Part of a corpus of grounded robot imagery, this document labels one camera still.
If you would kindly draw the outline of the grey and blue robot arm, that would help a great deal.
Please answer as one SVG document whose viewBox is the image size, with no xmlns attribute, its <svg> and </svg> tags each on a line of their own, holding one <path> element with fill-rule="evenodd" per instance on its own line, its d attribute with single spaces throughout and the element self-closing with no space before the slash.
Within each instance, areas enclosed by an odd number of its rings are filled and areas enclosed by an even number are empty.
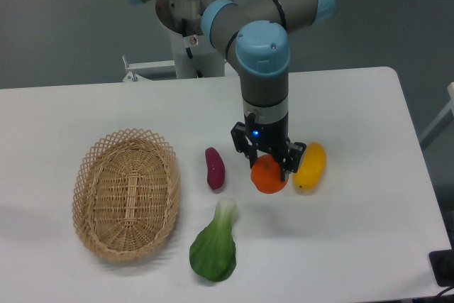
<svg viewBox="0 0 454 303">
<path fill-rule="evenodd" d="M 281 180 L 299 169 L 306 148 L 288 136 L 288 35 L 329 17 L 335 4 L 259 0 L 240 6 L 233 0 L 168 0 L 164 25 L 183 36 L 205 37 L 240 77 L 244 119 L 231 131 L 235 149 L 251 164 L 259 152 L 271 155 Z"/>
</svg>

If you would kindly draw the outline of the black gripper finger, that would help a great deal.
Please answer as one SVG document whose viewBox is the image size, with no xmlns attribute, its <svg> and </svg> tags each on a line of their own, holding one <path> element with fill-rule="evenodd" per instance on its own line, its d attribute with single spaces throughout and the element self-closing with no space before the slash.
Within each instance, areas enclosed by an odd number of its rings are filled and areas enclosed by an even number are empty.
<svg viewBox="0 0 454 303">
<path fill-rule="evenodd" d="M 244 154 L 249 161 L 250 168 L 253 168 L 257 158 L 261 139 L 260 127 L 256 122 L 237 122 L 231 129 L 233 144 L 238 153 Z"/>
<path fill-rule="evenodd" d="M 286 141 L 280 153 L 281 181 L 287 181 L 290 173 L 299 170 L 303 160 L 306 144 L 302 142 Z"/>
</svg>

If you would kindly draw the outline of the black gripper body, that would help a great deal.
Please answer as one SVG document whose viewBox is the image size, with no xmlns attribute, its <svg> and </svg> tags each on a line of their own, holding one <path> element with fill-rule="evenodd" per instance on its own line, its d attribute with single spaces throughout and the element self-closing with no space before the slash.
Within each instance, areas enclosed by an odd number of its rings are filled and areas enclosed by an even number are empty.
<svg viewBox="0 0 454 303">
<path fill-rule="evenodd" d="M 255 114 L 245 116 L 245 123 L 253 121 L 260 127 L 261 139 L 259 150 L 269 154 L 280 154 L 288 138 L 288 114 L 273 123 L 258 123 Z"/>
</svg>

